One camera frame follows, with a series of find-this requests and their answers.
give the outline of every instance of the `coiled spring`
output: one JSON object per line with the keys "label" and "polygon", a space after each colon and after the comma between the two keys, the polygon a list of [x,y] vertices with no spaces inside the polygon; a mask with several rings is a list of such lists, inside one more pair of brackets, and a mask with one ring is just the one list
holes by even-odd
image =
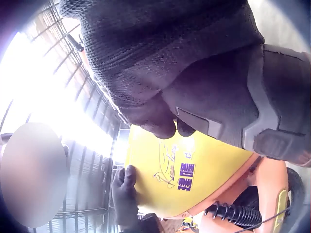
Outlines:
{"label": "coiled spring", "polygon": [[258,210],[250,209],[246,206],[228,206],[227,203],[220,205],[218,201],[207,208],[204,215],[207,215],[208,212],[213,213],[213,219],[218,216],[221,217],[221,220],[228,219],[229,222],[238,226],[255,226],[262,221]]}

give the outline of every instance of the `yellow tank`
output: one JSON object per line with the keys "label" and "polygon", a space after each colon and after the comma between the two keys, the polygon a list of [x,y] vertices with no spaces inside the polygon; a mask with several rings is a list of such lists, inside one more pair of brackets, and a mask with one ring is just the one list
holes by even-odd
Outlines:
{"label": "yellow tank", "polygon": [[162,140],[132,126],[125,166],[137,169],[139,211],[171,218],[212,194],[251,155],[198,131]]}

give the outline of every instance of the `orange body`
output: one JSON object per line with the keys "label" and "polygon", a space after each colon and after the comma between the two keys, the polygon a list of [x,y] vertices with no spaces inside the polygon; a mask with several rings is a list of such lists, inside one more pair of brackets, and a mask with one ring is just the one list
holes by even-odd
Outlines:
{"label": "orange body", "polygon": [[[222,221],[219,217],[213,219],[212,213],[208,213],[204,216],[203,211],[216,201],[232,204],[248,186],[257,186],[258,188],[259,210],[263,221],[277,214],[279,211],[282,211],[278,209],[279,195],[284,190],[286,194],[288,191],[288,177],[285,162],[262,158],[255,170],[250,172],[250,168],[257,158],[258,155],[253,154],[217,191],[183,213],[182,217],[202,216],[201,221],[197,221],[200,233],[234,233],[242,230],[241,227],[229,223],[227,220]],[[279,224],[280,225],[276,223],[276,219],[274,218],[263,223],[259,228],[254,229],[254,231],[244,232],[278,233],[281,221],[279,221]]]}

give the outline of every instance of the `black cable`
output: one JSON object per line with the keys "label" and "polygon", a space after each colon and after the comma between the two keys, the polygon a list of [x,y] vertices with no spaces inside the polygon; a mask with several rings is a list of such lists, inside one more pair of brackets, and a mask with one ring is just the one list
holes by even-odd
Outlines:
{"label": "black cable", "polygon": [[267,222],[267,221],[270,221],[271,219],[274,219],[275,217],[279,216],[280,214],[284,213],[285,211],[289,210],[290,207],[286,208],[285,210],[282,210],[281,212],[277,213],[276,215],[273,215],[272,217],[270,218],[267,218],[265,221],[262,221],[254,226],[250,226],[248,228],[245,228],[245,229],[242,229],[242,230],[239,230],[239,231],[236,231],[234,233],[240,233],[240,232],[244,232],[244,231],[247,231],[247,230],[250,230],[250,229],[253,229],[253,228],[256,228],[257,226],[260,226],[261,224]]}

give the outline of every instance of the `gloved finger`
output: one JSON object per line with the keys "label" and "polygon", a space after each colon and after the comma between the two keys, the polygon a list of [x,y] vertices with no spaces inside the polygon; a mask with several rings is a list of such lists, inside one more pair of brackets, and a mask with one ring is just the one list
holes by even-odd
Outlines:
{"label": "gloved finger", "polygon": [[175,135],[176,126],[173,119],[154,124],[148,121],[146,124],[140,125],[144,130],[153,133],[159,139],[168,139]]}
{"label": "gloved finger", "polygon": [[189,125],[187,125],[185,122],[183,122],[181,119],[177,119],[177,131],[180,135],[183,137],[189,137],[191,136],[196,130]]}
{"label": "gloved finger", "polygon": [[148,102],[129,108],[119,107],[128,121],[153,133],[160,139],[167,139],[174,136],[176,117],[163,101],[161,95],[156,95]]}
{"label": "gloved finger", "polygon": [[132,165],[128,165],[125,172],[123,185],[125,187],[134,187],[135,183],[136,183],[136,168]]}
{"label": "gloved finger", "polygon": [[121,187],[121,185],[124,182],[125,178],[125,168],[121,168],[118,170],[114,176],[113,185],[117,185],[118,187]]}

